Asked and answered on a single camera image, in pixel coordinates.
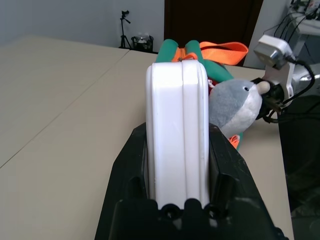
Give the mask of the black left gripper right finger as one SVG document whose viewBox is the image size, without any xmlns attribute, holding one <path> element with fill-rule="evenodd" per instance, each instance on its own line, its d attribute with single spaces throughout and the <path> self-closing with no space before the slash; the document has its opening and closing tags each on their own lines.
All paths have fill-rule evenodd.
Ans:
<svg viewBox="0 0 320 240">
<path fill-rule="evenodd" d="M 274 225 L 244 158 L 209 125 L 209 240 L 286 240 Z"/>
</svg>

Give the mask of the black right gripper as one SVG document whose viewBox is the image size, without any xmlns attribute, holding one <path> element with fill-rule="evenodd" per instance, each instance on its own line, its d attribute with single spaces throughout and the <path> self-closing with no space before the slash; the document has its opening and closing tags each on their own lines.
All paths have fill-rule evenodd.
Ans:
<svg viewBox="0 0 320 240">
<path fill-rule="evenodd" d="M 263 119 L 267 123 L 286 123 L 285 119 L 272 118 L 274 113 L 279 117 L 283 112 L 284 90 L 280 84 L 274 84 L 262 78 L 253 79 L 262 97 L 262 104 L 256 120 Z"/>
</svg>

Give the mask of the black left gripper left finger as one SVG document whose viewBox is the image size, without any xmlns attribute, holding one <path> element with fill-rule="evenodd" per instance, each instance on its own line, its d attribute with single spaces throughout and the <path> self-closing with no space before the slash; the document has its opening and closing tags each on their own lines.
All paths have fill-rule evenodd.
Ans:
<svg viewBox="0 0 320 240">
<path fill-rule="evenodd" d="M 148 199 L 146 124 L 136 127 L 115 159 L 95 234 L 97 240 L 144 239 Z"/>
</svg>

